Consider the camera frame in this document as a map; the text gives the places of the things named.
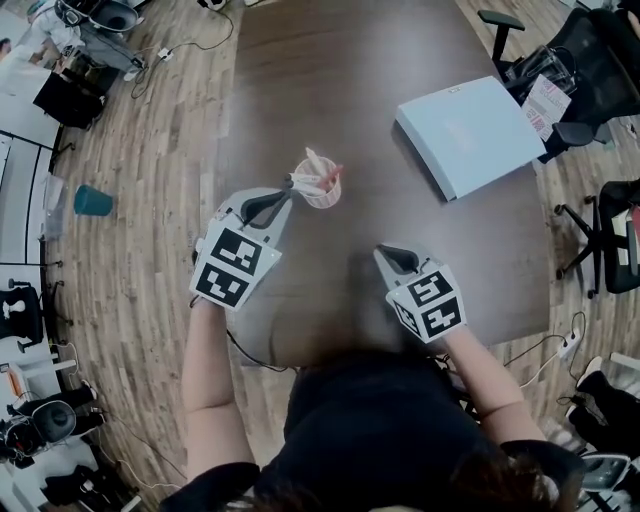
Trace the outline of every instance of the black shirt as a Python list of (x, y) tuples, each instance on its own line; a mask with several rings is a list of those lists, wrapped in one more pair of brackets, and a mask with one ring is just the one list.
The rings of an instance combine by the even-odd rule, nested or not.
[(638, 0), (621, 0), (618, 8), (631, 11), (636, 17), (640, 18), (640, 1)]
[(434, 361), (392, 354), (306, 370), (292, 391), (285, 445), (269, 465), (211, 469), (161, 510), (218, 510), (252, 486), (256, 497), (295, 496), (306, 510), (427, 510), (471, 454), (528, 453), (558, 488), (582, 468), (579, 457), (552, 443), (496, 446), (447, 379)]

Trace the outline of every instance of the white box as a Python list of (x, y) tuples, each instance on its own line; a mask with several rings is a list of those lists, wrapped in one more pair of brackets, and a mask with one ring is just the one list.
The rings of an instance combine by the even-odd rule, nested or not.
[(396, 119), (447, 201), (546, 153), (520, 105), (493, 77), (400, 105)]

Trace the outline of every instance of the pen holder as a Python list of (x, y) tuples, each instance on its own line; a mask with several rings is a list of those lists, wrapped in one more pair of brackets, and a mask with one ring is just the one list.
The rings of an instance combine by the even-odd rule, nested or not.
[[(320, 164), (324, 167), (325, 175), (329, 174), (333, 169), (336, 168), (336, 164), (334, 164), (328, 158), (319, 156), (318, 160), (320, 160)], [(298, 165), (298, 167), (294, 171), (294, 174), (318, 176), (318, 173), (316, 172), (315, 168), (311, 164), (311, 160), (309, 160), (308, 158), (305, 159), (303, 162), (301, 162), (300, 165)], [(308, 195), (308, 194), (305, 194), (304, 192), (299, 192), (299, 193), (302, 197), (305, 198), (307, 203), (309, 203), (314, 208), (321, 208), (321, 209), (331, 208), (334, 204), (338, 202), (338, 199), (340, 199), (340, 195), (342, 194), (342, 186), (340, 185), (340, 175), (338, 175), (330, 185), (332, 185), (331, 189), (329, 190), (329, 192), (327, 192), (323, 196)]]

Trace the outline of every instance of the chair armrest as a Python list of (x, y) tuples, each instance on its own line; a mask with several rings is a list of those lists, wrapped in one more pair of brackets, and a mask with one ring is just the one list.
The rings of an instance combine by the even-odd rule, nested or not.
[(498, 25), (499, 27), (502, 26), (512, 28), (514, 30), (525, 29), (519, 19), (509, 16), (508, 14), (502, 14), (501, 12), (480, 10), (478, 11), (478, 16), (480, 16), (482, 21), (489, 25)]
[(556, 123), (553, 131), (567, 146), (586, 146), (596, 135), (593, 128), (585, 123)]
[(636, 239), (636, 228), (633, 220), (627, 221), (627, 244), (629, 251), (629, 270), (634, 276), (638, 275), (638, 242)]

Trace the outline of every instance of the desk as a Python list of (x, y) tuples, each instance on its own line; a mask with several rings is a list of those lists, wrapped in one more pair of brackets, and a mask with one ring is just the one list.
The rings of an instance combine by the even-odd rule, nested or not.
[(407, 333), (384, 303), (372, 256), (384, 241), (419, 241), (451, 266), (485, 343), (548, 327), (532, 167), (447, 204), (394, 124), (401, 103), (492, 74), (454, 2), (297, 1), (246, 11), (217, 204), (240, 189), (281, 186), (305, 146), (346, 171), (333, 208), (296, 198), (278, 246), (284, 256), (238, 314), (244, 348), (292, 365), (361, 346), (402, 348)]

